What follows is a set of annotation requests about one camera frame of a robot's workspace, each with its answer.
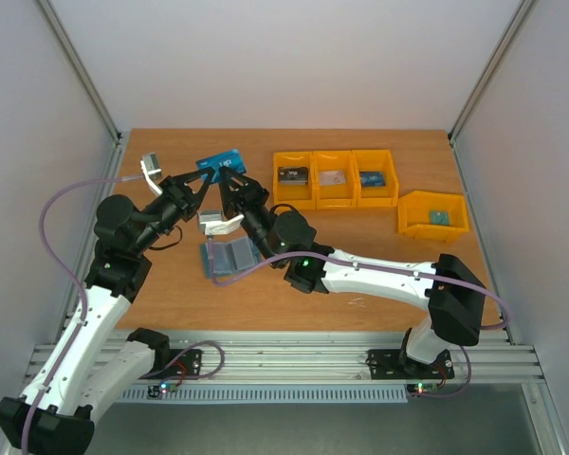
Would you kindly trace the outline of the blue VIP card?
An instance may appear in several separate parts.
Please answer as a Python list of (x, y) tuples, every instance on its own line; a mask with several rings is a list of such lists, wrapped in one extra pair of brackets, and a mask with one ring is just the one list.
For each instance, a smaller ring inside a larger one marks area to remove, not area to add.
[(241, 174), (247, 172), (247, 167), (238, 149), (231, 149), (217, 155), (202, 158), (196, 162), (196, 166), (200, 170), (213, 169), (214, 180), (219, 179), (219, 169), (222, 167), (231, 168)]

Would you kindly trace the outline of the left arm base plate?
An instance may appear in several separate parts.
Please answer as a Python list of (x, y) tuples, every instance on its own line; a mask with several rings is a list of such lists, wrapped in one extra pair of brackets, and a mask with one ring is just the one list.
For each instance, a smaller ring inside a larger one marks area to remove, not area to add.
[(180, 378), (183, 371), (186, 371), (186, 376), (200, 375), (202, 354), (203, 352), (201, 349), (191, 349), (186, 354), (180, 356), (168, 369), (163, 370), (160, 373), (151, 372), (145, 374), (142, 376), (142, 379), (164, 380)]

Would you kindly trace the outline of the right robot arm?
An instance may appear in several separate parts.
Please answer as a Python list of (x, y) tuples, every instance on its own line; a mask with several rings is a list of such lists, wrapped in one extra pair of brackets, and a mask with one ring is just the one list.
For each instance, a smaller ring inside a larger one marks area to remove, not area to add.
[(258, 181), (228, 167), (220, 167), (218, 174), (226, 217), (240, 224), (268, 265), (284, 269), (293, 288), (305, 294), (369, 295), (425, 312), (399, 353), (405, 373), (424, 373), (452, 345), (478, 344), (486, 297), (482, 283), (459, 258), (441, 254), (436, 262), (397, 263), (321, 245), (297, 209), (285, 204), (278, 212), (266, 206), (268, 191)]

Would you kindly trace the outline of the teal card holder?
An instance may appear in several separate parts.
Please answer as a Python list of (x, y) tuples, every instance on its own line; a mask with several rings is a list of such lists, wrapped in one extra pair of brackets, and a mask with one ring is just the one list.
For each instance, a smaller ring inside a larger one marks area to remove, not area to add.
[(215, 278), (244, 272), (262, 261), (261, 253), (248, 237), (240, 237), (227, 242), (214, 242), (212, 254), (212, 270)]

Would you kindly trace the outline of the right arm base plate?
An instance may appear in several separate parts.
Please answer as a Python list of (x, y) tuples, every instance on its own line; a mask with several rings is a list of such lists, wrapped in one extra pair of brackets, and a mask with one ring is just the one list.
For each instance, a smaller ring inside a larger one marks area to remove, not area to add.
[(394, 379), (453, 379), (455, 372), (450, 352), (443, 351), (436, 360), (428, 365), (416, 360), (400, 358), (399, 349), (373, 349), (367, 352), (365, 364), (373, 380)]

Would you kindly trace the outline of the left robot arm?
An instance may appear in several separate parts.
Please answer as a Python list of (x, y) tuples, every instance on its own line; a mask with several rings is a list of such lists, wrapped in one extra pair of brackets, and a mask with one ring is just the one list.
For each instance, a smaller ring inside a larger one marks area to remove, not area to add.
[(165, 177), (144, 209), (121, 194), (99, 203), (95, 257), (85, 280), (74, 281), (74, 316), (21, 395), (0, 401), (0, 428), (13, 447), (24, 454), (83, 454), (124, 391), (145, 374), (161, 377), (171, 369), (168, 337), (143, 328), (100, 370), (93, 367), (149, 274), (146, 251), (197, 214), (213, 174), (205, 169)]

